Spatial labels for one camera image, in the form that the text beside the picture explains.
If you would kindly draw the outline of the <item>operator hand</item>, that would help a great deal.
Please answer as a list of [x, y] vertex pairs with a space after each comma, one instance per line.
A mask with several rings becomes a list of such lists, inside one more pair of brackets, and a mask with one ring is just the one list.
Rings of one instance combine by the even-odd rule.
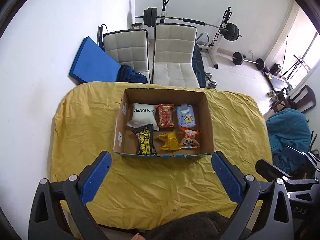
[[137, 233], [136, 235], [134, 235], [131, 240], [146, 240], [142, 235], [140, 235], [139, 233]]

